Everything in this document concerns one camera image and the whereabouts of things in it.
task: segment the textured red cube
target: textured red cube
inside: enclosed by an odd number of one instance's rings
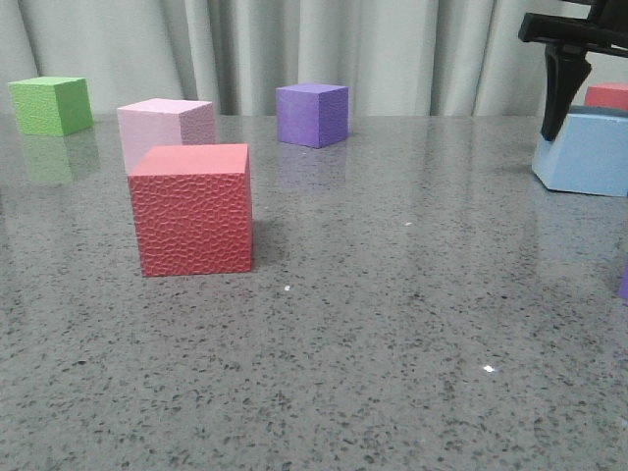
[[[144,276],[251,270],[246,144],[156,146],[128,179]]]
[[[585,105],[628,111],[628,83],[599,83],[587,88]]]

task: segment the white curtain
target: white curtain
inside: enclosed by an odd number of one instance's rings
[[[277,86],[348,85],[363,115],[539,115],[543,45],[525,12],[586,17],[557,0],[0,0],[0,112],[7,81],[85,77],[92,108],[152,97],[275,113]],[[628,61],[589,54],[589,83]]]

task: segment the granite countertop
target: granite countertop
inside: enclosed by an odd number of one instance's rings
[[[1,470],[625,470],[626,199],[546,191],[538,118],[250,145],[251,273],[143,278],[113,116],[0,118]]]

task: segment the light blue cube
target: light blue cube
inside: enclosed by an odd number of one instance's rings
[[[628,112],[574,106],[554,142],[539,137],[532,170],[558,191],[628,195]]]

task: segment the table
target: table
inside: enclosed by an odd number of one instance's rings
[[[114,116],[0,118],[0,469],[626,469],[626,200],[539,118],[250,144],[251,273],[143,278]]]

